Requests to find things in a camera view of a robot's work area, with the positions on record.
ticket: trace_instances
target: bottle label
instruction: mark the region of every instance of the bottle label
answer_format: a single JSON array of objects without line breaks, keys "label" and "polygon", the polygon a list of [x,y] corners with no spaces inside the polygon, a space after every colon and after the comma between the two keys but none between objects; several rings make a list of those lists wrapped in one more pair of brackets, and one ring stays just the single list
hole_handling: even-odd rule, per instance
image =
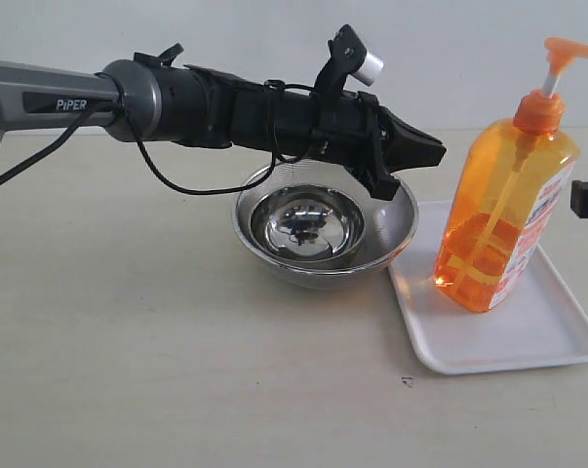
[{"label": "bottle label", "polygon": [[512,252],[495,294],[490,300],[490,308],[497,305],[514,289],[517,281],[528,266],[529,258],[536,249],[538,239],[540,239],[540,235],[549,220],[549,215],[554,210],[556,202],[560,198],[563,188],[565,188],[574,164],[574,162],[568,164],[550,178],[539,190],[534,206],[529,212],[528,220],[519,235],[519,239],[517,239],[515,250]]}]

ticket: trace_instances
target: white wall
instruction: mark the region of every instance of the white wall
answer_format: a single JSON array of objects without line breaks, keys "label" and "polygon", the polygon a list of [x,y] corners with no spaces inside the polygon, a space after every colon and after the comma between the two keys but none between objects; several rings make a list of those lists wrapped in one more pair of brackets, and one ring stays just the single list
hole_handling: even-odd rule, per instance
[{"label": "white wall", "polygon": [[[588,43],[588,0],[0,0],[0,59],[95,72],[178,41],[184,62],[312,84],[345,22],[385,59],[372,92],[398,116],[480,128],[540,86],[547,36]],[[559,89],[565,124],[588,126],[588,61]]]}]

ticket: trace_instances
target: cable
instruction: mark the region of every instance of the cable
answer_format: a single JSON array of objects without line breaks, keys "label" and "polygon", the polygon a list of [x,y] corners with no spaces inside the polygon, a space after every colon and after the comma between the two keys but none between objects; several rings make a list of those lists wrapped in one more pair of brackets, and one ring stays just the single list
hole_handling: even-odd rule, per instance
[{"label": "cable", "polygon": [[23,171],[29,169],[36,163],[39,163],[44,158],[52,154],[53,152],[57,151],[60,147],[62,147],[70,137],[81,127],[90,117],[92,117],[97,112],[103,111],[120,111],[123,116],[125,117],[129,129],[136,140],[137,147],[139,148],[139,152],[141,153],[146,165],[150,169],[155,176],[163,182],[168,187],[172,188],[173,190],[186,194],[186,195],[223,195],[227,193],[235,193],[235,192],[243,192],[244,190],[249,190],[251,188],[257,187],[264,183],[274,172],[276,168],[277,161],[280,161],[284,164],[295,164],[301,161],[305,155],[301,156],[294,156],[293,158],[286,158],[281,153],[280,147],[278,145],[278,139],[276,138],[276,112],[278,109],[278,103],[283,95],[283,92],[287,89],[296,89],[296,90],[304,90],[308,92],[312,92],[313,88],[305,85],[297,85],[297,84],[284,84],[280,83],[275,86],[275,92],[270,97],[268,104],[267,104],[267,112],[266,112],[266,127],[267,127],[267,136],[270,141],[271,146],[271,154],[272,158],[270,160],[270,165],[267,168],[267,171],[264,175],[260,178],[255,180],[254,182],[248,183],[243,186],[239,187],[230,187],[230,188],[218,188],[212,190],[193,190],[190,188],[184,188],[179,185],[176,185],[169,179],[167,179],[160,171],[157,169],[157,166],[153,163],[153,160],[150,158],[146,147],[144,146],[144,142],[141,139],[140,132],[137,128],[136,123],[134,122],[133,118],[131,117],[131,112],[121,103],[115,102],[98,102],[94,104],[89,109],[85,110],[68,126],[66,129],[61,133],[61,135],[53,141],[51,144],[46,146],[45,148],[41,149],[37,153],[33,154],[32,156],[28,157],[21,163],[17,164],[13,168],[9,169],[5,173],[0,175],[0,186],[6,183],[7,181],[11,180],[12,178],[16,177]]}]

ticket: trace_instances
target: stainless steel bowl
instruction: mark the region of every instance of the stainless steel bowl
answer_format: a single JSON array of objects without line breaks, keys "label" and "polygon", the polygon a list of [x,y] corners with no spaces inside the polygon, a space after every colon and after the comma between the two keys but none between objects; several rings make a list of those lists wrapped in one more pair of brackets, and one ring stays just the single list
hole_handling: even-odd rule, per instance
[{"label": "stainless steel bowl", "polygon": [[[257,180],[266,171],[267,167],[260,169],[245,183]],[[309,201],[309,193],[312,195],[311,203],[304,203],[305,197]],[[288,194],[293,194],[289,201],[295,203],[287,203]],[[300,210],[286,215],[282,209],[285,208],[286,212],[287,207]],[[278,239],[272,246],[264,242],[265,220],[270,217],[276,224],[279,219],[291,218],[292,215],[302,216],[307,223],[311,220],[318,222],[318,219],[327,220],[330,210],[333,210],[333,227],[337,227],[336,232],[341,235],[336,236],[336,242],[327,242],[330,248],[312,246],[317,249],[315,254],[324,255],[324,258],[314,258],[312,252],[305,250],[302,250],[302,257],[297,249],[279,251],[274,248],[279,244]],[[356,224],[352,224],[353,219],[358,214],[362,215],[363,228],[353,227]],[[241,192],[233,206],[235,232],[262,265],[283,280],[319,290],[347,287],[384,269],[409,244],[417,220],[416,202],[403,181],[392,201],[375,200],[341,166],[310,160],[278,165],[267,181]],[[316,229],[317,234],[317,226],[311,227],[311,230]],[[353,235],[360,229],[360,239],[355,242],[350,240],[349,245],[339,250],[338,246],[342,244],[339,239],[347,229],[351,229]]]}]

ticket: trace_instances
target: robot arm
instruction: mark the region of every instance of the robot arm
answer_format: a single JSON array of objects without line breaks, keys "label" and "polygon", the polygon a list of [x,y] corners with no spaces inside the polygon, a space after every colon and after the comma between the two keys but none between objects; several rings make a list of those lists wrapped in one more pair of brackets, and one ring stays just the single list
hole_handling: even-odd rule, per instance
[{"label": "robot arm", "polygon": [[375,96],[343,91],[349,75],[369,86],[382,69],[349,25],[329,41],[329,49],[313,87],[275,80],[257,84],[194,65],[173,67],[179,45],[158,57],[116,60],[94,75],[0,62],[0,141],[12,130],[68,127],[108,102],[124,112],[94,112],[84,125],[135,141],[135,128],[124,118],[129,114],[143,141],[265,151],[275,150],[273,133],[279,154],[341,165],[372,197],[390,200],[399,187],[390,173],[437,166],[446,148],[402,122]]}]

